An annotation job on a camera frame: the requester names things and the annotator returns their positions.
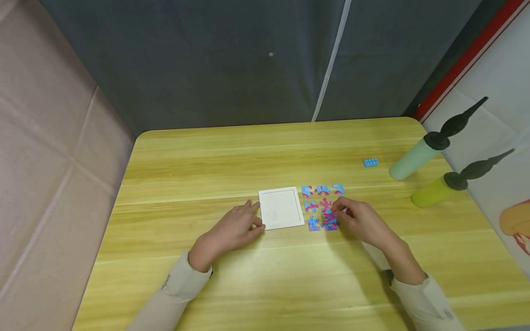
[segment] person's left hand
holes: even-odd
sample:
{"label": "person's left hand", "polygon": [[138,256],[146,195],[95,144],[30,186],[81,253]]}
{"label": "person's left hand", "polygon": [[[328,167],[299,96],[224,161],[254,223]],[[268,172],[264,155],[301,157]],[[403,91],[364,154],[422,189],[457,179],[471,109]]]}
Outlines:
{"label": "person's left hand", "polygon": [[213,261],[224,253],[245,246],[265,232],[265,224],[254,215],[260,203],[235,206],[212,229],[200,236],[188,254],[190,265],[207,272]]}

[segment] sleeve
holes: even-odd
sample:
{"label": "sleeve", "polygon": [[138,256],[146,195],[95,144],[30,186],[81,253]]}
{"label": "sleeve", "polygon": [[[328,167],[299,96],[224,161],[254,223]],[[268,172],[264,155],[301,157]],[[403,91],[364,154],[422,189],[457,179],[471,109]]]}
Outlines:
{"label": "sleeve", "polygon": [[427,274],[421,285],[408,285],[394,279],[391,288],[401,299],[417,331],[465,331],[431,275]]}
{"label": "sleeve", "polygon": [[174,331],[182,312],[208,282],[212,269],[201,273],[188,262],[188,252],[171,268],[164,284],[136,315],[127,331]]}

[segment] wooden table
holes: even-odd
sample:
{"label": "wooden table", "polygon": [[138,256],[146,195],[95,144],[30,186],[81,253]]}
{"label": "wooden table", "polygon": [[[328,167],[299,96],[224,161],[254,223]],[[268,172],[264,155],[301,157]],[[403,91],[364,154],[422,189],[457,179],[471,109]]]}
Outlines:
{"label": "wooden table", "polygon": [[[468,329],[530,324],[530,284],[468,194],[427,209],[410,202],[449,171],[444,159],[403,182],[389,176],[424,134],[410,118],[142,134],[74,330],[123,330],[179,255],[232,206],[257,200],[259,190],[311,184],[344,184],[346,196],[370,202]],[[375,157],[380,164],[364,168],[363,159]],[[407,329],[362,246],[340,231],[267,231],[214,270],[178,330]]]}

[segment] gray curtain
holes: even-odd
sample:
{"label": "gray curtain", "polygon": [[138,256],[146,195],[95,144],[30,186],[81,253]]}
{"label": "gray curtain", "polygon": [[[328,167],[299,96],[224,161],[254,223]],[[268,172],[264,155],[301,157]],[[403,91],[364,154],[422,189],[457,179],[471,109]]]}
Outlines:
{"label": "gray curtain", "polygon": [[[400,116],[480,0],[353,0],[318,120]],[[41,0],[131,131],[310,121],[344,0]]]}

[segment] blue and pink puzzle piece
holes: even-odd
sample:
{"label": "blue and pink puzzle piece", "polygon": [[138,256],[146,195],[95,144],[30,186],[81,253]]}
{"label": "blue and pink puzzle piece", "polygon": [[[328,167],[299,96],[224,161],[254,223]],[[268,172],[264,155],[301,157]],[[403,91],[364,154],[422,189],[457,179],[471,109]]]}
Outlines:
{"label": "blue and pink puzzle piece", "polygon": [[309,199],[313,195],[312,189],[312,186],[302,186],[302,195]]}
{"label": "blue and pink puzzle piece", "polygon": [[316,187],[315,192],[317,192],[319,195],[322,195],[322,193],[325,195],[330,195],[331,191],[328,189],[327,185],[319,185]]}
{"label": "blue and pink puzzle piece", "polygon": [[322,211],[322,215],[324,216],[324,220],[322,221],[322,227],[324,227],[326,231],[335,231],[338,229],[338,226],[340,224],[335,218],[335,215],[333,215],[331,209],[326,209]]}
{"label": "blue and pink puzzle piece", "polygon": [[318,225],[318,218],[315,218],[313,215],[311,215],[311,218],[307,220],[307,226],[309,227],[309,231],[320,231],[320,226]]}
{"label": "blue and pink puzzle piece", "polygon": [[338,194],[339,196],[342,196],[345,192],[342,184],[335,184],[332,187],[334,189],[333,193]]}
{"label": "blue and pink puzzle piece", "polygon": [[309,209],[312,209],[313,212],[316,212],[316,210],[319,208],[319,205],[316,204],[314,201],[311,201],[311,203],[304,201],[304,207],[305,212],[309,212]]}
{"label": "blue and pink puzzle piece", "polygon": [[322,211],[324,211],[324,210],[328,209],[329,207],[331,207],[331,202],[328,201],[326,198],[324,198],[324,199],[322,200],[322,202],[320,203],[320,205],[321,205],[322,207],[324,207],[324,208],[322,208]]}

